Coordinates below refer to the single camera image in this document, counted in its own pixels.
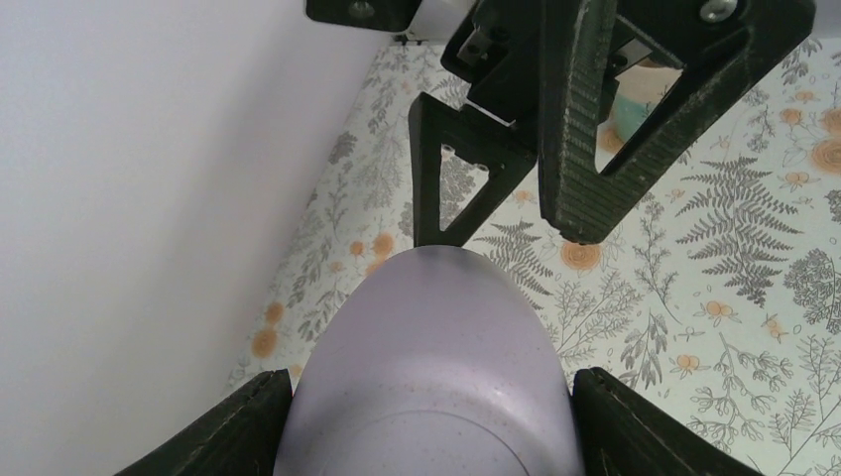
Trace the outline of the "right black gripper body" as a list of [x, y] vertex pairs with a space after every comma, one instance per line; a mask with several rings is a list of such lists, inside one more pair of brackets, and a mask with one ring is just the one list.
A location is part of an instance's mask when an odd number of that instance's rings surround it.
[[[539, 1], [469, 1], [436, 20], [451, 36], [441, 65], [470, 84], [468, 101], [507, 124], [537, 120]], [[306, 1], [315, 22], [404, 34], [421, 1]]]

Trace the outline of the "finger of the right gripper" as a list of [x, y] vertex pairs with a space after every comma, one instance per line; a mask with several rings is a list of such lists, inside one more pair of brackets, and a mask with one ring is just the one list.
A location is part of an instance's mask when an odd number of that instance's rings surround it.
[[427, 93], [410, 108], [409, 133], [416, 247], [463, 246], [537, 160], [503, 123]]
[[[542, 217], [578, 244], [603, 241], [677, 158], [812, 31], [812, 1], [543, 1]], [[603, 170], [595, 165], [616, 26], [680, 77]]]

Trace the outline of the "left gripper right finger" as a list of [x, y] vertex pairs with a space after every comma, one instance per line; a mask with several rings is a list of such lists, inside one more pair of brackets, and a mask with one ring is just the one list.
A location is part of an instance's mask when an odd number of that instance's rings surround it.
[[754, 476], [599, 367], [573, 379], [572, 411], [587, 475]]

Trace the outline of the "lilac cup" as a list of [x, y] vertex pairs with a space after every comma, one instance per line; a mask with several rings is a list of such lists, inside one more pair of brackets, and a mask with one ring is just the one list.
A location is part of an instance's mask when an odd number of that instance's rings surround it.
[[520, 289], [451, 246], [366, 278], [304, 365], [278, 475], [581, 475], [568, 386]]

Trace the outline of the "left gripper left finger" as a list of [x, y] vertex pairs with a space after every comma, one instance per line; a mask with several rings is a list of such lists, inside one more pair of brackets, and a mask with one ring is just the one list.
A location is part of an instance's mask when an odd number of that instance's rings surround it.
[[293, 401], [289, 371], [264, 371], [121, 475], [272, 475]]

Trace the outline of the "floral patterned mug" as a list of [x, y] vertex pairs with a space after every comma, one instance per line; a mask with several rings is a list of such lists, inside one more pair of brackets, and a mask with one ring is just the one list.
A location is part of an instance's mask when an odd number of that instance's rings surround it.
[[650, 59], [622, 72], [608, 119], [598, 133], [598, 148], [606, 153], [618, 153], [660, 105], [681, 74], [681, 69]]

